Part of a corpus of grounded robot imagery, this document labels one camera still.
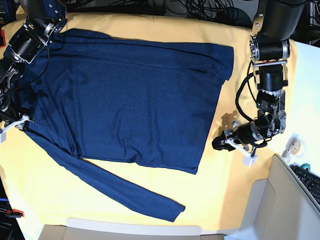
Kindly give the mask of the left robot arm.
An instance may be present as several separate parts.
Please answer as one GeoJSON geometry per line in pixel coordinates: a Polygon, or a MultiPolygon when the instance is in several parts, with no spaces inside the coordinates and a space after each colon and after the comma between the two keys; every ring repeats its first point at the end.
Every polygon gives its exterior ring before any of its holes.
{"type": "Polygon", "coordinates": [[[304,0],[263,0],[258,5],[252,35],[249,41],[251,60],[236,95],[235,106],[247,123],[234,122],[212,141],[215,150],[245,152],[264,148],[286,128],[283,89],[288,86],[288,58],[291,55],[290,37],[302,15],[304,0]],[[253,96],[257,117],[249,117],[241,108],[239,99],[245,86],[254,79],[257,95],[253,96]]]}

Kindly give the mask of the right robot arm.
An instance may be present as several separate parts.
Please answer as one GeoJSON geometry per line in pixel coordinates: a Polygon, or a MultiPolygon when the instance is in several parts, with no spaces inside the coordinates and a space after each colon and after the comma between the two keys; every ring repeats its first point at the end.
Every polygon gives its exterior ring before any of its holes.
{"type": "Polygon", "coordinates": [[[52,38],[67,23],[67,6],[63,0],[21,0],[19,4],[26,13],[25,22],[8,42],[9,53],[0,60],[0,120],[5,123],[1,133],[14,127],[22,130],[25,122],[31,121],[13,100],[15,92],[31,83],[20,86],[14,83],[24,75],[26,65],[43,49],[49,49],[52,38]]]}

